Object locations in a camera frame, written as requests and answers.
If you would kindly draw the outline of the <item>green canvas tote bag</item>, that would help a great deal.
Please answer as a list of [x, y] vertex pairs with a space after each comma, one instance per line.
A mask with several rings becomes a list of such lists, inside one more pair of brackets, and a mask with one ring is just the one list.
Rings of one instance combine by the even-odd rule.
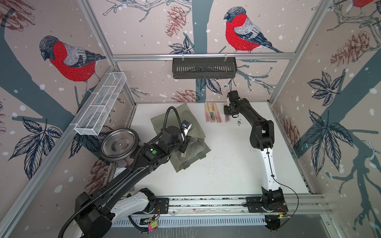
[[167, 112], [151, 118], [158, 145], [170, 155], [175, 171], [185, 170], [211, 150], [205, 143], [205, 133], [187, 104], [169, 107]]

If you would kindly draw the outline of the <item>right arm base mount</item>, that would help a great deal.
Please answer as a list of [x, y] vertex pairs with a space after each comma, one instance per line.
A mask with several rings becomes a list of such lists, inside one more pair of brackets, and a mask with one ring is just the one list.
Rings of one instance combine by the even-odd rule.
[[243, 206], [247, 207], [250, 213], [287, 213], [289, 211], [284, 199], [263, 198], [262, 196], [246, 197]]

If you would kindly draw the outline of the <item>black grey wooden folding fan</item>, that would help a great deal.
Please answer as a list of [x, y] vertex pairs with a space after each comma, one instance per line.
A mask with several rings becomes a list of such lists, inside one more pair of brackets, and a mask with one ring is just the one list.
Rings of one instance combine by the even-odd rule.
[[210, 114], [211, 122], [214, 123], [215, 118], [214, 118], [214, 113], [212, 111], [212, 107], [211, 107], [210, 103], [207, 103], [207, 106], [208, 106], [208, 111], [209, 111], [209, 114]]

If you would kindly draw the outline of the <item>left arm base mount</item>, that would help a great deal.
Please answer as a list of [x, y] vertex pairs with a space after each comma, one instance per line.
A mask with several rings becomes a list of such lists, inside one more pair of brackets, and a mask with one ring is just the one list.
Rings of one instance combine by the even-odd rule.
[[150, 201], [148, 206], [142, 211], [138, 212], [137, 214], [167, 214], [169, 210], [169, 198], [156, 198], [155, 202]]

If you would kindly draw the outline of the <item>pink wooden folding fan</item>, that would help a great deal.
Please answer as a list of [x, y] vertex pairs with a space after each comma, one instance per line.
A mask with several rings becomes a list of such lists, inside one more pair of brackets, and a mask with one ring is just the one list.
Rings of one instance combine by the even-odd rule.
[[207, 103], [204, 103], [204, 111], [205, 111], [205, 121], [207, 123], [210, 123], [209, 109], [208, 109]]

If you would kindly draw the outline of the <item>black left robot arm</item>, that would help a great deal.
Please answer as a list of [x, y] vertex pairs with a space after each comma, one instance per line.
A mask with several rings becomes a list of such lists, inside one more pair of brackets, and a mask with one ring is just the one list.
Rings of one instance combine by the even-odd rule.
[[162, 129], [138, 150], [130, 167], [92, 194], [80, 194], [75, 200], [75, 213], [61, 228], [59, 237], [62, 238], [69, 224], [76, 221], [84, 238], [101, 238], [117, 220], [136, 212], [151, 211], [156, 197], [147, 188], [126, 199], [122, 197], [145, 176], [167, 163], [173, 153], [186, 151], [191, 127], [191, 123], [183, 121], [180, 127]]

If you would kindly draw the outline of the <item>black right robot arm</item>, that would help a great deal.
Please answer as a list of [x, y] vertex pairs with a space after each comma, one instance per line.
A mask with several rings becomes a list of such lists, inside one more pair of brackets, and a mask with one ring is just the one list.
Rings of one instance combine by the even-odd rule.
[[262, 158], [262, 208], [272, 212], [285, 203], [283, 190], [274, 170], [274, 123], [262, 117], [246, 98], [240, 98], [236, 90], [227, 94], [227, 102], [228, 104], [224, 106], [224, 115], [234, 118], [242, 115], [252, 126], [249, 141]]

